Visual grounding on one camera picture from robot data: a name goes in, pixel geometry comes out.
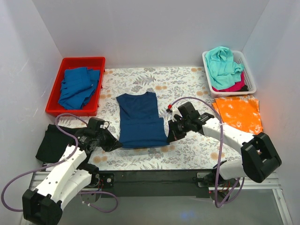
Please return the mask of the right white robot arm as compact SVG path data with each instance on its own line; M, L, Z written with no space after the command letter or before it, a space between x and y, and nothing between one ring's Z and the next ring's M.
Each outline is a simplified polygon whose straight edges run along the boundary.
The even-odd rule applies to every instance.
M212 114L200 114L191 102L174 110L169 106L167 112L172 114L168 121L169 143L183 139L193 131L219 140L241 155L239 160L225 160L215 165L210 173L198 179L203 185L223 186L230 180L244 177L261 183L282 164L271 139L263 132L254 135L221 124Z

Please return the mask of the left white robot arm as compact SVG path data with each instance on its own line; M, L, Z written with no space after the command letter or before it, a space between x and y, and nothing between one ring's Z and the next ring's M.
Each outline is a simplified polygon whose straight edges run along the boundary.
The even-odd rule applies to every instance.
M56 225L64 208L84 188L94 188L102 194L103 188L113 187L114 175L101 174L89 163L92 152L100 147L110 152L122 144L109 132L109 122L92 117L87 127L79 129L65 148L60 164L53 167L34 190L22 196L24 219L37 225Z

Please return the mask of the dark blue t shirt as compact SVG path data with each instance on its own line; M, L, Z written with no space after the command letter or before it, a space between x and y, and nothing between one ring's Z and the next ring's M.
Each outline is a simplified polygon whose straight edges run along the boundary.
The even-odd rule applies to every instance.
M123 94L116 99L120 107L119 141L123 148L151 148L169 144L154 92Z

